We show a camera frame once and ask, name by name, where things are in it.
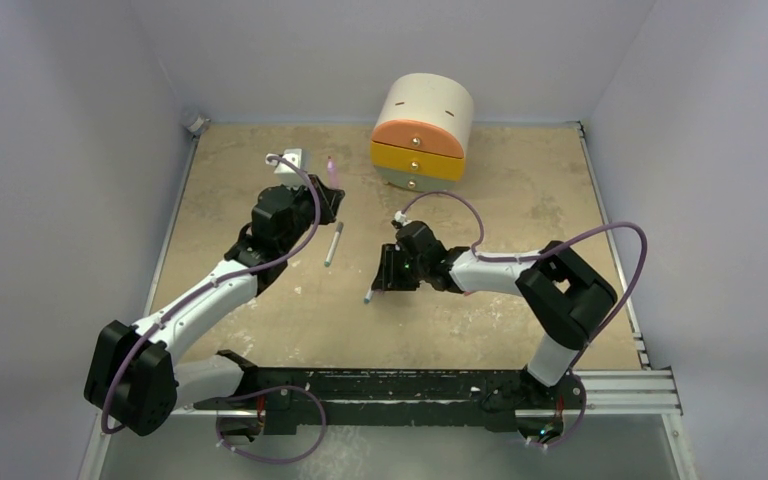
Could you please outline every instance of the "table surface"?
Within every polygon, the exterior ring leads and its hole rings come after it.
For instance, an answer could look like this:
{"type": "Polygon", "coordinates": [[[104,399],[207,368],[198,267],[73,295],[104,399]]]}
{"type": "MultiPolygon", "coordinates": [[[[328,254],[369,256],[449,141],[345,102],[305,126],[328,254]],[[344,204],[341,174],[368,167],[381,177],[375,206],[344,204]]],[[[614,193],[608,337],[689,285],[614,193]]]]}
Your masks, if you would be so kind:
{"type": "MultiPolygon", "coordinates": [[[[660,415],[587,415],[563,448],[545,454],[516,432],[480,427],[333,425],[310,457],[283,467],[247,461],[216,448],[213,417],[172,416],[150,437],[114,435],[102,480],[679,480],[660,415]]],[[[262,435],[246,451],[290,457],[319,433],[262,435]]]]}
{"type": "MultiPolygon", "coordinates": [[[[204,276],[251,219],[258,193],[275,185],[268,152],[302,147],[309,171],[327,179],[327,156],[346,191],[345,223],[330,268],[323,261],[334,225],[290,260],[262,295],[226,316],[184,360],[231,349],[264,366],[521,368],[543,330],[521,297],[387,292],[364,305],[382,243],[394,240],[393,214],[415,196],[385,182],[368,157],[371,127],[214,125],[201,138],[154,297],[168,304],[204,276]]],[[[584,152],[573,128],[475,127],[464,178],[453,188],[481,213],[479,250],[525,252],[602,223],[584,152]]],[[[428,197],[410,210],[447,248],[469,245],[475,219],[457,201],[428,197]]],[[[620,292],[604,235],[575,250],[620,292]]],[[[622,312],[582,357],[582,369],[639,369],[622,312]]]]}

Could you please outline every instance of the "black base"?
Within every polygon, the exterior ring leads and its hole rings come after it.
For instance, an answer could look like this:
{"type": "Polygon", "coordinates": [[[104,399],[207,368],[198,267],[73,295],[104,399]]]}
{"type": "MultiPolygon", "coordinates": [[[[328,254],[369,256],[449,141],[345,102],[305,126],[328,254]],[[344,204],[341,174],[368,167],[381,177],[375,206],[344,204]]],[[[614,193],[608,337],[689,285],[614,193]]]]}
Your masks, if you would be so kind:
{"type": "MultiPolygon", "coordinates": [[[[578,385],[569,376],[546,389],[522,370],[260,368],[229,352],[220,354],[245,370],[236,395],[280,385],[305,388],[322,402],[329,425],[472,426],[537,436],[553,415],[526,417],[525,411],[554,412],[559,396],[565,408],[581,407],[580,397],[572,393],[578,385]]],[[[316,405],[292,390],[266,395],[265,405],[267,435],[292,435],[298,425],[320,423],[316,405]]],[[[206,410],[255,407],[255,399],[213,399],[195,405],[206,410]]]]}

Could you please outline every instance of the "floor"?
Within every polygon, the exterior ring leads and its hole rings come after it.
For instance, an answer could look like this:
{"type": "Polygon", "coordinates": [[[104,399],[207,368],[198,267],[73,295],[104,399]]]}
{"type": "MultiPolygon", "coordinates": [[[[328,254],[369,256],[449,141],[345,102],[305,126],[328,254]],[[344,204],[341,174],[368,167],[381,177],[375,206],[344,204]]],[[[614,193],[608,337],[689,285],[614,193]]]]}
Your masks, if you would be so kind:
{"type": "MultiPolygon", "coordinates": [[[[364,305],[389,221],[415,193],[385,184],[368,158],[370,127],[214,125],[202,137],[184,191],[154,302],[157,310],[201,280],[250,221],[258,193],[277,182],[268,152],[302,147],[311,173],[338,165],[346,199],[334,263],[323,266],[334,226],[311,244],[269,290],[220,321],[185,360],[232,349],[260,365],[385,368],[521,368],[543,331],[522,298],[463,297],[423,287],[389,292],[364,305]]],[[[524,252],[602,223],[584,152],[574,128],[476,127],[467,169],[453,191],[481,212],[486,252],[524,252]]],[[[478,234],[470,212],[433,197],[411,209],[447,247],[478,234]]],[[[604,236],[576,247],[621,291],[604,236]]],[[[597,338],[582,369],[639,369],[625,313],[597,338]]]]}

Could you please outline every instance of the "drawer unit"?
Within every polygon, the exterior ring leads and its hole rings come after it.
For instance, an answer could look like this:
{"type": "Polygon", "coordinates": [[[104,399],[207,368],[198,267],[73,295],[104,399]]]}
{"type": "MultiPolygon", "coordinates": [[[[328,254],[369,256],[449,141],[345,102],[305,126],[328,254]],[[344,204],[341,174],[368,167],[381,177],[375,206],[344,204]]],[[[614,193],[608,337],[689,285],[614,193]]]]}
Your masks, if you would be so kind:
{"type": "Polygon", "coordinates": [[[372,131],[372,164],[402,188],[451,188],[466,167],[472,114],[472,97],[454,80],[405,75],[390,88],[372,131]]]}

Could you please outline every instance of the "marker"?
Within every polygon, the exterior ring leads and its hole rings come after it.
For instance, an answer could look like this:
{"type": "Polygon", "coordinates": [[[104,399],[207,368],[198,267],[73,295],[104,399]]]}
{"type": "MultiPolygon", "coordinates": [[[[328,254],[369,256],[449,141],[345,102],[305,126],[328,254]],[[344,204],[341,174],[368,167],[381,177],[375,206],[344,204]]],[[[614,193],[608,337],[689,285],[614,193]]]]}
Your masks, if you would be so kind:
{"type": "Polygon", "coordinates": [[[334,232],[334,239],[331,240],[331,248],[328,249],[328,255],[325,256],[325,266],[331,266],[331,260],[334,260],[334,252],[337,251],[337,242],[340,241],[340,234],[343,233],[343,222],[337,222],[337,230],[334,232]]]}
{"type": "Polygon", "coordinates": [[[337,180],[337,165],[334,164],[334,160],[331,155],[328,155],[328,180],[331,182],[331,188],[340,188],[340,182],[337,180]]]}

